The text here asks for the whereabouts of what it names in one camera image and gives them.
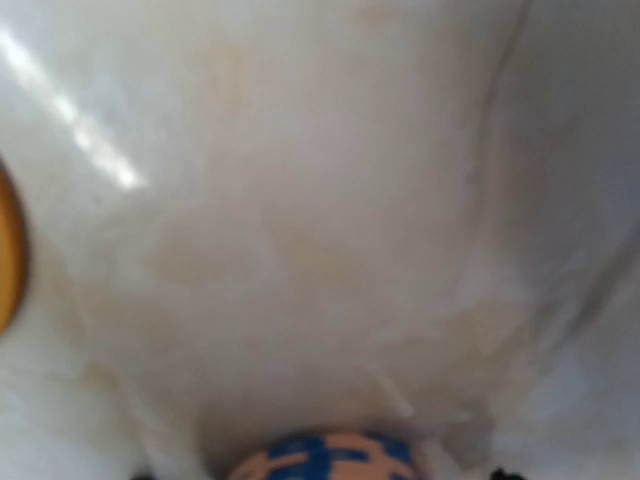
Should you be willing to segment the blue white poker chip stack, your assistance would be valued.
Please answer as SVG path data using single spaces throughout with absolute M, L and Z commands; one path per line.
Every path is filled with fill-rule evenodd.
M 239 463 L 230 480 L 412 480 L 429 474 L 403 441 L 361 432 L 305 434 Z

